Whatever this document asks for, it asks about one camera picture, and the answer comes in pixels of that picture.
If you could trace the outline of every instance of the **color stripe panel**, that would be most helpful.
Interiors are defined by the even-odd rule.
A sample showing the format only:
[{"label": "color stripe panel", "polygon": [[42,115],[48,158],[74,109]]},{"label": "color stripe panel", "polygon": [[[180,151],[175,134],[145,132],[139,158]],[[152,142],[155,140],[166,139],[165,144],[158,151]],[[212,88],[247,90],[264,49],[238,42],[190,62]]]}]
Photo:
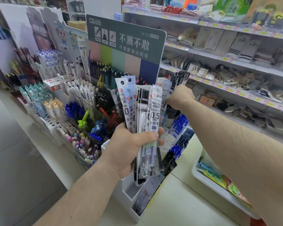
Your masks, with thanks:
[{"label": "color stripe panel", "polygon": [[136,79],[139,78],[139,70],[141,65],[141,60],[130,54],[125,55],[125,72],[129,72],[130,75],[134,75]]},{"label": "color stripe panel", "polygon": [[112,66],[114,68],[117,68],[117,70],[120,70],[121,72],[126,72],[125,71],[125,56],[126,56],[126,53],[112,49]]},{"label": "color stripe panel", "polygon": [[97,62],[101,61],[100,57],[100,45],[93,41],[89,41],[89,56],[91,60],[95,60]]},{"label": "color stripe panel", "polygon": [[139,79],[143,78],[148,85],[155,85],[159,71],[159,65],[147,60],[141,60]]},{"label": "color stripe panel", "polygon": [[100,45],[100,58],[104,64],[112,63],[112,48]]}]

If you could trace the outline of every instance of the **hand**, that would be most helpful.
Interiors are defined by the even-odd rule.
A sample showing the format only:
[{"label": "hand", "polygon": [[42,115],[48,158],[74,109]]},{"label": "hand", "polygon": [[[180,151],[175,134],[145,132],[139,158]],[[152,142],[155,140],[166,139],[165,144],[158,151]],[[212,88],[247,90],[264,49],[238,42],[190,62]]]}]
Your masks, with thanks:
[{"label": "hand", "polygon": [[192,90],[184,85],[179,85],[173,94],[166,99],[166,105],[170,105],[176,110],[182,110],[191,100],[195,100]]},{"label": "hand", "polygon": [[[158,135],[164,133],[163,128],[157,132],[130,133],[120,124],[115,129],[114,134],[109,141],[107,148],[104,150],[99,160],[105,160],[115,170],[119,178],[128,176],[131,172],[131,162],[139,153],[141,146],[154,142]],[[158,139],[158,144],[163,145],[164,140]]]}]

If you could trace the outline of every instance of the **white countertop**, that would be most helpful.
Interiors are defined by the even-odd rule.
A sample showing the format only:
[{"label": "white countertop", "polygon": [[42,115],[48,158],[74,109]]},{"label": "white countertop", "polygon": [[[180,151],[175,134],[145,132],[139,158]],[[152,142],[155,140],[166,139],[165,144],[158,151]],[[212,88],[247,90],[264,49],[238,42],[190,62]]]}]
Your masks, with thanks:
[{"label": "white countertop", "polygon": [[[0,88],[0,100],[34,143],[58,178],[69,189],[85,172],[73,155],[58,147],[38,127],[9,91]],[[242,225],[250,217],[196,180],[191,168],[202,146],[196,136],[177,160],[149,203],[138,225]],[[114,197],[110,198],[99,225],[135,225]]]}]

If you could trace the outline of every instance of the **green novelty pen topper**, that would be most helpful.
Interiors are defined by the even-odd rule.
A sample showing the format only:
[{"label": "green novelty pen topper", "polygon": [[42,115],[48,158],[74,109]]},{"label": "green novelty pen topper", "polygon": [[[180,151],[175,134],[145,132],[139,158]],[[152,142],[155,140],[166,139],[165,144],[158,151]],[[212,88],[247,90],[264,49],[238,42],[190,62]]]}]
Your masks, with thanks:
[{"label": "green novelty pen topper", "polygon": [[86,127],[87,127],[87,122],[86,122],[86,120],[87,120],[88,114],[89,114],[89,109],[86,111],[86,113],[85,113],[83,119],[82,119],[81,121],[78,121],[78,123],[79,123],[78,126],[79,126],[80,128],[86,128]]}]

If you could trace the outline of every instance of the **tiled floor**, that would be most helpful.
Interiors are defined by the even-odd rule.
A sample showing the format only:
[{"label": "tiled floor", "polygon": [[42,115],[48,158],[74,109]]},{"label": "tiled floor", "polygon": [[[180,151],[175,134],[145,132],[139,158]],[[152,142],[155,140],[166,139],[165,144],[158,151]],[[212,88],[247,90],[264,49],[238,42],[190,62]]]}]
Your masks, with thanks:
[{"label": "tiled floor", "polygon": [[0,226],[31,226],[67,191],[0,101]]}]

